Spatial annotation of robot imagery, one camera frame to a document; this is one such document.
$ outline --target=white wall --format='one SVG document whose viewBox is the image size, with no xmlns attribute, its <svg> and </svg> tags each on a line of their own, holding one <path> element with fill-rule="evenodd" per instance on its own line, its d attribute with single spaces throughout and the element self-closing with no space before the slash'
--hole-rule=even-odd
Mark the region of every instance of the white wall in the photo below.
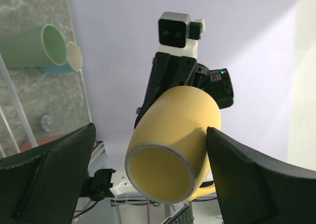
<svg viewBox="0 0 316 224">
<path fill-rule="evenodd" d="M 73 224 L 120 224 L 119 211 L 104 199 Z"/>
<path fill-rule="evenodd" d="M 123 169 L 164 11 L 206 20 L 198 60 L 228 68 L 235 89 L 223 132 L 287 159 L 296 0 L 70 1 L 92 121 L 113 167 Z"/>
<path fill-rule="evenodd" d="M 176 209 L 183 204 L 175 205 Z M 193 202 L 192 210 L 194 224 L 221 224 L 220 209 L 217 200 L 207 202 Z M 147 207 L 120 205 L 119 211 L 122 224 L 147 224 Z M 161 224 L 165 220 L 164 206 L 154 207 L 150 205 L 151 224 Z"/>
<path fill-rule="evenodd" d="M 316 1 L 298 0 L 288 161 L 316 170 Z"/>
</svg>

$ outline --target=white rod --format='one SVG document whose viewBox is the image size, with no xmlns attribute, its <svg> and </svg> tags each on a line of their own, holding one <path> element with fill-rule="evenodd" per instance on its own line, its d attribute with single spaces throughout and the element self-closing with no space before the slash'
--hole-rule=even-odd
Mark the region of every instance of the white rod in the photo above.
<svg viewBox="0 0 316 224">
<path fill-rule="evenodd" d="M 1 144 L 0 144 L 0 153 L 1 153 L 1 155 L 2 155 L 3 158 L 6 157 L 6 154 L 5 154 L 5 152 L 4 152 L 3 147 L 2 147 Z"/>
<path fill-rule="evenodd" d="M 169 204 L 164 204 L 164 218 L 168 219 L 171 216 L 171 210 Z"/>
<path fill-rule="evenodd" d="M 20 102 L 18 94 L 16 93 L 15 87 L 13 85 L 13 82 L 12 82 L 11 78 L 10 78 L 9 72 L 6 69 L 6 66 L 4 64 L 4 61 L 3 61 L 3 58 L 2 58 L 1 54 L 0 54 L 0 73 L 2 74 L 4 80 L 6 81 L 8 89 L 11 92 L 13 103 L 14 103 L 17 111 L 18 111 L 20 119 L 22 120 L 22 124 L 23 124 L 24 130 L 26 132 L 26 135 L 27 135 L 32 147 L 35 148 L 35 147 L 38 146 L 38 143 L 37 143 L 37 141 L 36 141 L 36 139 L 34 137 L 32 129 L 31 129 L 30 125 L 29 125 L 28 119 L 25 116 L 22 104 Z"/>
<path fill-rule="evenodd" d="M 87 108 L 88 108 L 89 119 L 90 119 L 90 122 L 92 122 L 90 106 L 89 106 L 89 101 L 88 101 L 88 95 L 87 95 L 87 90 L 85 88 L 85 83 L 84 83 L 82 70 L 80 70 L 80 76 L 81 76 L 82 86 L 83 86 L 83 95 L 84 95 L 84 98 L 85 98 L 85 101 L 86 101 L 86 104 L 87 104 Z"/>
<path fill-rule="evenodd" d="M 147 199 L 147 224 L 150 224 L 150 201 Z"/>
<path fill-rule="evenodd" d="M 11 137 L 11 139 L 12 139 L 12 141 L 13 141 L 13 145 L 14 145 L 16 151 L 17 151 L 18 153 L 20 153 L 21 150 L 20 150 L 20 148 L 19 148 L 19 146 L 18 146 L 18 144 L 17 144 L 17 142 L 16 142 L 16 140 L 15 140 L 15 138 L 14 138 L 14 135 L 13 135 L 13 133 L 12 133 L 12 130 L 11 130 L 10 126 L 9 126 L 8 121 L 7 121 L 6 118 L 5 118 L 5 115 L 4 115 L 4 112 L 3 112 L 2 108 L 1 108 L 1 106 L 0 106 L 0 114 L 1 114 L 1 117 L 2 117 L 2 119 L 3 119 L 3 121 L 4 121 L 5 125 L 6 125 L 6 129 L 8 130 L 8 132 L 9 132 L 9 134 L 10 134 L 10 137 Z"/>
</svg>

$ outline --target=yellow mug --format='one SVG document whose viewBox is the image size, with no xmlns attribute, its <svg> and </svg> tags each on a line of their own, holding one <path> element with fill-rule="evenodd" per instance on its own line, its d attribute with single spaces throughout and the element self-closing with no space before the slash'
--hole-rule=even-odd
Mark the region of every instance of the yellow mug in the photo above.
<svg viewBox="0 0 316 224">
<path fill-rule="evenodd" d="M 139 121 L 125 157 L 133 186 L 165 204 L 187 202 L 215 192 L 200 188 L 210 171 L 206 129 L 221 127 L 221 113 L 206 92 L 177 86 L 164 92 Z"/>
</svg>

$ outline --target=green cylinder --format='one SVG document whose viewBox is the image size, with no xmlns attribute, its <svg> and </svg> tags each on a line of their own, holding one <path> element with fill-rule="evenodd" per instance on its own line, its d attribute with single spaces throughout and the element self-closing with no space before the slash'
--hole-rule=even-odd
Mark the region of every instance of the green cylinder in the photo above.
<svg viewBox="0 0 316 224">
<path fill-rule="evenodd" d="M 67 61 L 64 38 L 50 24 L 0 38 L 0 53 L 7 67 L 61 66 Z"/>
</svg>

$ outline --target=mug opening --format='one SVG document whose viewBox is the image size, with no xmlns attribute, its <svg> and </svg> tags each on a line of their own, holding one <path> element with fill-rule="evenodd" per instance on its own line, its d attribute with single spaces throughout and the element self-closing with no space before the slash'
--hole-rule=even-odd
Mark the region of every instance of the mug opening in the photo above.
<svg viewBox="0 0 316 224">
<path fill-rule="evenodd" d="M 150 200 L 164 204 L 180 203 L 193 193 L 194 170 L 173 148 L 143 144 L 133 148 L 127 156 L 125 170 L 129 180 Z"/>
<path fill-rule="evenodd" d="M 53 25 L 42 29 L 41 40 L 47 57 L 55 65 L 63 65 L 67 61 L 67 51 L 63 36 Z"/>
<path fill-rule="evenodd" d="M 69 42 L 67 44 L 67 58 L 70 67 L 74 71 L 79 71 L 82 69 L 82 54 L 79 47 L 74 42 Z"/>
</svg>

